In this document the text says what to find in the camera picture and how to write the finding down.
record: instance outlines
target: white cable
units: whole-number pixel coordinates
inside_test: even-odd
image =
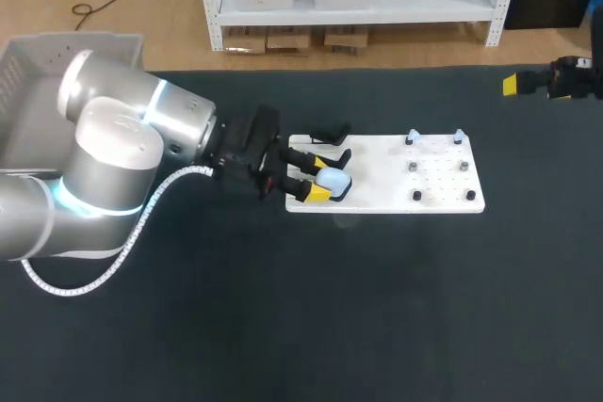
[[[134,247],[134,244],[136,244],[136,241],[138,240],[140,233],[142,232],[142,228],[144,227],[144,224],[147,222],[149,215],[153,212],[153,209],[155,208],[155,205],[156,205],[157,201],[159,200],[159,198],[161,198],[161,195],[163,195],[163,193],[167,190],[167,188],[171,184],[173,184],[176,180],[180,179],[183,176],[186,176],[187,174],[193,174],[193,173],[202,174],[203,176],[212,176],[214,173],[214,170],[209,167],[191,166],[191,167],[185,167],[183,169],[179,169],[179,170],[175,171],[174,173],[172,173],[170,176],[168,176],[168,178],[166,178],[166,180],[159,185],[159,187],[155,190],[155,193],[153,194],[153,196],[149,199],[149,202],[147,203],[146,207],[142,211],[142,214],[140,215],[138,223],[134,227],[134,230],[132,230],[132,232],[130,233],[130,236],[128,237],[128,239],[125,241],[125,245],[123,246],[123,249],[120,252],[120,254],[118,255],[117,259],[113,262],[111,267],[105,271],[105,273],[103,275],[98,277],[96,280],[94,280],[90,284],[86,284],[85,286],[77,287],[74,289],[61,289],[59,287],[52,286],[52,285],[48,284],[46,281],[44,281],[42,278],[40,278],[40,276],[36,273],[36,271],[31,267],[31,264],[29,263],[29,261],[27,259],[23,259],[21,261],[21,264],[23,265],[25,272],[27,273],[27,276],[29,276],[31,281],[36,283],[36,285],[40,289],[46,291],[49,294],[52,294],[53,296],[59,296],[59,297],[83,296],[84,294],[87,294],[88,292],[92,292],[94,289],[97,289],[102,284],[106,283],[108,281],[108,279],[111,278],[115,274],[115,272],[117,272],[117,270],[120,268],[120,266],[122,266],[123,261],[125,261],[125,258],[127,257],[127,255],[130,253],[130,251]]]

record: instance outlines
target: cardboard box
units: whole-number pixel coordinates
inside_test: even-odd
[[[225,27],[222,42],[224,51],[234,54],[265,54],[266,27]]]
[[[266,47],[268,49],[308,49],[310,47],[310,27],[300,25],[269,27]]]
[[[332,25],[324,34],[324,45],[331,52],[357,55],[368,45],[368,25]]]

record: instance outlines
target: white board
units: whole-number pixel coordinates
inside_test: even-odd
[[[291,136],[289,146],[305,153],[338,159],[351,149],[345,171],[352,178],[348,196],[341,202],[299,202],[285,199],[289,212],[306,214],[477,214],[483,212],[481,192],[469,137],[460,145],[450,136],[421,136],[412,145],[406,136],[348,136],[339,147],[312,144],[309,136]],[[416,162],[416,171],[410,171]],[[462,162],[468,164],[461,171]],[[297,179],[314,179],[293,166],[287,174]],[[421,192],[421,200],[413,194]],[[469,191],[475,200],[467,199]]]

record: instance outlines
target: black mat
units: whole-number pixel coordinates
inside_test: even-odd
[[[603,105],[501,97],[512,68],[165,73],[286,132],[472,140],[486,210],[331,217],[185,180],[124,268],[77,299],[0,265],[2,401],[603,399]],[[38,261],[51,282],[90,263]]]

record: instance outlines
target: white metal shelf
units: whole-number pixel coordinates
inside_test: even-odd
[[[496,0],[376,0],[372,8],[327,10],[314,0],[295,0],[292,9],[239,11],[235,0],[221,0],[220,25],[401,24],[491,21]]]
[[[204,0],[214,50],[222,50],[225,25],[330,25],[491,22],[486,45],[497,46],[510,0],[376,0],[355,10],[314,8],[314,0],[295,0],[291,9],[240,11],[235,0]]]

